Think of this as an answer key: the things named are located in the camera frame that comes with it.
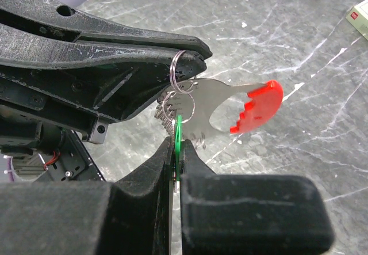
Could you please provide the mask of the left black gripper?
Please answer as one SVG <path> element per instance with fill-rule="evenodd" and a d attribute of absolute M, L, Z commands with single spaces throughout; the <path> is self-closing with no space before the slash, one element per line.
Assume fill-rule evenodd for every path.
<path fill-rule="evenodd" d="M 102 143 L 109 125 L 137 116 L 168 85 L 177 52 L 190 77 L 212 56 L 197 37 L 129 27 L 57 0 L 1 0 L 1 23 L 6 144 L 42 140 L 57 126 Z"/>

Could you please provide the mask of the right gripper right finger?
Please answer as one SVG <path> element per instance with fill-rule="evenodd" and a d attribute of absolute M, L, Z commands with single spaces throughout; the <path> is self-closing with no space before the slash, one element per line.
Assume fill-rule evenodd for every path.
<path fill-rule="evenodd" d="M 323 254 L 335 233 L 321 194 L 295 175 L 216 174 L 180 153 L 183 254 Z"/>

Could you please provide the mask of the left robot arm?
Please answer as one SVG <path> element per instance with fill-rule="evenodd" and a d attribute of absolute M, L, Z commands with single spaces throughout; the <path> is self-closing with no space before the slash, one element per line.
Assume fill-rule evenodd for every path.
<path fill-rule="evenodd" d="M 81 141 L 101 144 L 110 124 L 130 120 L 176 79 L 206 70 L 199 38 L 132 28 L 57 0 L 1 0 L 1 151 L 52 157 L 50 173 L 80 178 Z"/>

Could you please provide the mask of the green key tag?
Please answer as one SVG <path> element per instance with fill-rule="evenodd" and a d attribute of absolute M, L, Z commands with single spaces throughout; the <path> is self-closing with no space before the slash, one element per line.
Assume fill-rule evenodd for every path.
<path fill-rule="evenodd" d="M 180 182 L 180 154 L 181 154 L 181 143 L 182 143 L 182 116 L 177 115 L 174 123 L 174 155 L 175 155 L 175 181 L 174 181 L 174 192 L 179 189 Z"/>

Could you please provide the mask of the small metal keyring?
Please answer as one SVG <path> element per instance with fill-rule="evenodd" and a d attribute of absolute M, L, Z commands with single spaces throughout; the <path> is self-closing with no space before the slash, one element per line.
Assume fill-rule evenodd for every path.
<path fill-rule="evenodd" d="M 180 50 L 178 51 L 175 56 L 173 57 L 171 64 L 170 64 L 170 73 L 169 73 L 169 80 L 170 80 L 170 86 L 172 87 L 172 91 L 169 92 L 168 97 L 172 98 L 175 97 L 177 94 L 184 94 L 184 95 L 188 95 L 193 102 L 193 110 L 192 113 L 190 115 L 189 118 L 185 119 L 184 121 L 182 121 L 182 124 L 187 123 L 191 120 L 191 118 L 194 115 L 194 111 L 195 111 L 195 100 L 192 96 L 192 92 L 193 92 L 193 84 L 191 84 L 187 89 L 182 89 L 179 85 L 178 82 L 178 78 L 177 78 L 177 67 L 178 67 L 178 62 L 180 60 L 180 58 L 186 53 L 186 50 Z"/>

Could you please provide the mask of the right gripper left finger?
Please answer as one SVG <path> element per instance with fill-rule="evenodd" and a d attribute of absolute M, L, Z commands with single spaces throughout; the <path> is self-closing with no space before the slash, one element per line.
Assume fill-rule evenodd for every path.
<path fill-rule="evenodd" d="M 1 185 L 2 254 L 170 254 L 174 162 L 166 138 L 124 178 Z"/>

